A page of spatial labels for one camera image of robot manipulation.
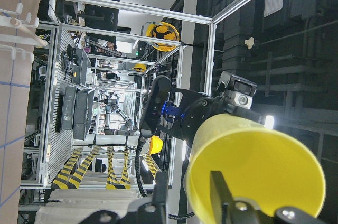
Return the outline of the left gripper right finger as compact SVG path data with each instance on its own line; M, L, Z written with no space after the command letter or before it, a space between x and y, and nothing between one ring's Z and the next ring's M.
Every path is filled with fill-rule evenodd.
M210 200L215 222L227 223L228 207L233 197L220 171L210 172Z

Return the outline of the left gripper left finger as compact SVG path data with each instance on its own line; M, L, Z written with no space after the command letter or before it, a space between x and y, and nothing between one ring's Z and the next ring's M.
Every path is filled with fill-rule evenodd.
M161 171L156 174L156 185L152 198L152 206L155 211L152 213L154 223L167 223L167 191L168 191L168 172Z

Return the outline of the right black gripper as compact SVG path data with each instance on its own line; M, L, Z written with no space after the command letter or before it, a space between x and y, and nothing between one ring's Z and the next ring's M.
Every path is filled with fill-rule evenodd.
M168 106L168 120L172 123L168 134L193 142L199 127L214 115L229 113L230 104L249 110L256 90L254 82L227 71L221 73L217 84L217 91L222 97L214 98L202 92L171 88L170 92L181 93L182 99L178 106Z

